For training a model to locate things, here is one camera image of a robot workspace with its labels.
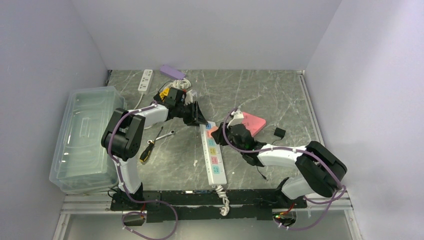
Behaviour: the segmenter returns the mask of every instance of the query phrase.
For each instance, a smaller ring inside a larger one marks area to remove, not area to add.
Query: purple usb stick
[[[186,76],[185,73],[182,73],[182,72],[178,71],[177,69],[174,69],[174,68],[172,68],[168,65],[162,65],[159,68],[159,71],[160,71],[161,74],[163,74],[163,75],[165,75],[165,76],[167,76],[171,79],[174,79],[174,80],[177,80],[177,79],[183,80],[183,78]]]

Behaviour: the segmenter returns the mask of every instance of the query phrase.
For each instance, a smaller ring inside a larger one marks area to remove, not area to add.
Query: wrench
[[[168,136],[171,136],[171,135],[174,135],[175,134],[175,131],[174,130],[171,130],[170,132],[168,132],[167,134],[164,134],[164,135],[162,135],[162,136],[159,136],[159,137],[157,137],[154,141],[156,142],[157,140],[159,140],[159,139],[163,139],[163,138],[165,138],[165,137],[168,137]],[[151,142],[153,142],[152,140],[148,140],[147,141],[147,143],[148,144],[150,144]]]

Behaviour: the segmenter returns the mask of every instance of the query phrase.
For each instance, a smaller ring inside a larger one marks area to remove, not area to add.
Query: screwdriver
[[[163,126],[160,128],[159,133],[158,133],[158,134],[157,134],[157,136],[153,139],[153,141],[151,141],[151,142],[148,144],[148,146],[146,147],[146,149],[145,149],[145,150],[141,153],[141,155],[140,155],[140,162],[144,163],[144,162],[145,162],[145,161],[149,158],[150,153],[152,152],[153,147],[155,146],[155,141],[156,141],[156,139],[159,137],[159,135],[161,134],[162,129],[164,129],[164,127],[163,127]]]

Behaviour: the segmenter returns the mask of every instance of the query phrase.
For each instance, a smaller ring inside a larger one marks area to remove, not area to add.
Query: white cable
[[[184,77],[182,80],[177,79],[170,82],[168,85],[166,85],[166,88],[173,87],[176,89],[188,89],[191,85],[192,83]]]
[[[138,100],[137,105],[135,105],[134,109],[137,109],[139,107],[140,103],[142,102],[143,95],[144,94],[142,93],[140,96],[140,100]]]
[[[228,199],[224,187],[219,185],[215,189],[216,193],[218,194],[218,197],[222,199],[222,203],[224,204],[223,207],[221,207],[221,215],[226,216],[228,212],[230,211],[230,200]]]

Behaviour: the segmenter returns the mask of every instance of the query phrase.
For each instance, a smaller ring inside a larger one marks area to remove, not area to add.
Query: black metal base
[[[214,190],[193,191],[143,191],[136,192],[133,196],[137,200],[162,200],[174,206],[179,220],[209,220],[209,219],[241,219],[256,218],[257,220],[272,220],[272,209],[288,209],[295,203],[295,209],[307,207],[303,197],[290,202],[281,202],[276,198],[275,189],[240,189],[225,190],[230,205],[241,205],[231,207],[227,216],[222,216],[215,205],[222,205]],[[143,204],[130,201],[125,192],[118,191],[112,198],[110,210],[112,211],[139,211]],[[160,223],[175,219],[173,211],[166,205],[159,203],[148,203],[147,223]]]

